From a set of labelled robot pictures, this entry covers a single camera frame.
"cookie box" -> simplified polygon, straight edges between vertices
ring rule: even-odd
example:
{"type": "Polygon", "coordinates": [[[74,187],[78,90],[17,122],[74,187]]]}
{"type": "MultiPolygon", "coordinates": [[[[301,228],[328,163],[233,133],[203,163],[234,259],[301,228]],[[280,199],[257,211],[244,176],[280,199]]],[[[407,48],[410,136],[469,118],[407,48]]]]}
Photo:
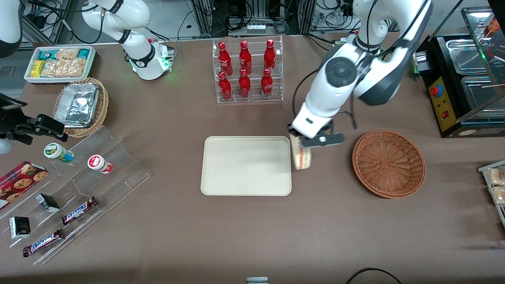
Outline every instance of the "cookie box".
{"type": "Polygon", "coordinates": [[[85,46],[85,45],[58,45],[58,46],[41,46],[39,48],[36,48],[33,51],[32,58],[30,60],[30,64],[28,64],[28,68],[26,69],[25,72],[25,80],[27,82],[30,82],[32,84],[58,84],[58,83],[68,83],[68,82],[73,82],[77,81],[80,79],[87,78],[89,75],[89,72],[91,71],[91,67],[93,65],[93,60],[95,57],[95,49],[91,46],[85,46]],[[32,77],[31,76],[31,70],[33,68],[33,65],[35,64],[35,61],[39,59],[40,53],[41,52],[47,52],[47,51],[53,51],[53,50],[58,50],[60,48],[67,48],[67,49],[81,49],[81,50],[89,50],[87,59],[86,59],[86,65],[84,66],[84,71],[82,72],[81,77],[58,77],[58,78],[44,78],[44,77],[32,77]]]}
{"type": "Polygon", "coordinates": [[[43,180],[49,173],[46,168],[24,161],[0,177],[0,210],[43,180]]]}

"snickers bar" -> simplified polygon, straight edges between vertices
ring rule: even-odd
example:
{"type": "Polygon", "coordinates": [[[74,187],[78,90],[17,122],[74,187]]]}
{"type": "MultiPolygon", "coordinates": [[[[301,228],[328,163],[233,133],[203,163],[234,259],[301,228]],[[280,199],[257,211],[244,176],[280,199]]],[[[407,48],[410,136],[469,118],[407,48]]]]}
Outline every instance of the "snickers bar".
{"type": "Polygon", "coordinates": [[[54,244],[58,240],[63,240],[65,238],[65,234],[60,229],[56,230],[56,232],[48,235],[47,237],[39,240],[38,242],[32,244],[31,246],[27,246],[23,249],[23,257],[29,257],[30,255],[38,252],[42,248],[47,248],[50,245],[54,244]]]}
{"type": "Polygon", "coordinates": [[[92,196],[90,199],[86,200],[81,206],[77,207],[74,209],[74,211],[70,212],[67,214],[67,216],[62,217],[63,220],[63,225],[66,225],[77,218],[81,217],[82,214],[86,213],[89,209],[91,209],[93,206],[98,204],[94,196],[92,196]]]}

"coca-cola bottle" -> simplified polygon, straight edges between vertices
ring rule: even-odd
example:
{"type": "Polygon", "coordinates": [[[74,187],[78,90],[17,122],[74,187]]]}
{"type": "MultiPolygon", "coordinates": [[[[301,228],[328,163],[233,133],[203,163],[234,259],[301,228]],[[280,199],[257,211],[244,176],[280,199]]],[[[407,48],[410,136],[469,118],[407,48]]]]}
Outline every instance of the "coca-cola bottle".
{"type": "Polygon", "coordinates": [[[238,84],[240,85],[240,95],[242,98],[249,98],[251,91],[251,80],[247,76],[246,69],[240,70],[240,78],[238,79],[238,84]]]}
{"type": "Polygon", "coordinates": [[[223,71],[219,72],[219,92],[225,101],[231,100],[231,84],[223,71]]]}
{"type": "Polygon", "coordinates": [[[265,60],[265,68],[270,68],[270,70],[275,69],[275,50],[274,50],[274,40],[267,39],[267,49],[263,55],[265,60]]]}
{"type": "Polygon", "coordinates": [[[251,58],[251,52],[247,47],[247,41],[243,40],[240,42],[240,68],[245,69],[247,75],[250,75],[253,72],[253,63],[251,58]]]}
{"type": "Polygon", "coordinates": [[[220,42],[219,47],[219,65],[221,66],[221,71],[224,71],[227,76],[233,75],[233,68],[231,67],[231,57],[229,52],[226,50],[226,44],[220,42]]]}
{"type": "Polygon", "coordinates": [[[270,76],[270,68],[265,68],[263,70],[263,77],[261,78],[261,96],[264,99],[272,97],[272,84],[273,80],[270,76]]]}

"wicker basket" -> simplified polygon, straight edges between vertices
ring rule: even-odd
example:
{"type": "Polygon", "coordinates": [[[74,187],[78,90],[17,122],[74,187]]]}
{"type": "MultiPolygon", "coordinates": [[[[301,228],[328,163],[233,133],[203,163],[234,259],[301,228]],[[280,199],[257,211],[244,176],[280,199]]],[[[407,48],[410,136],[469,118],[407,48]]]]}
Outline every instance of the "wicker basket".
{"type": "MultiPolygon", "coordinates": [[[[84,84],[84,83],[93,83],[99,86],[100,93],[98,94],[98,106],[95,110],[94,122],[89,128],[65,128],[65,133],[68,136],[72,136],[75,138],[84,138],[93,134],[97,131],[105,121],[105,117],[107,116],[107,107],[109,107],[109,95],[107,94],[107,90],[104,88],[102,83],[94,78],[86,78],[81,79],[70,84],[84,84]]],[[[53,116],[56,113],[56,109],[58,108],[58,104],[60,103],[60,98],[62,96],[63,90],[60,92],[60,95],[56,99],[55,106],[53,108],[53,116]]]]}
{"type": "Polygon", "coordinates": [[[352,165],[369,190],[392,199],[414,194],[426,177],[426,164],[416,145],[389,130],[361,136],[352,152],[352,165]]]}

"green and white cup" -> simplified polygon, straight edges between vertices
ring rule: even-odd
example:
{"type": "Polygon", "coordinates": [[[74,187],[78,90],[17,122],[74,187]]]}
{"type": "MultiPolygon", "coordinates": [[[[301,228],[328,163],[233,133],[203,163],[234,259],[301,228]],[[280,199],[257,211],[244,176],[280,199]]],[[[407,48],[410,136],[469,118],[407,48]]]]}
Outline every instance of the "green and white cup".
{"type": "Polygon", "coordinates": [[[70,163],[74,159],[74,153],[58,143],[48,144],[44,148],[44,155],[50,159],[57,159],[64,163],[70,163]]]}

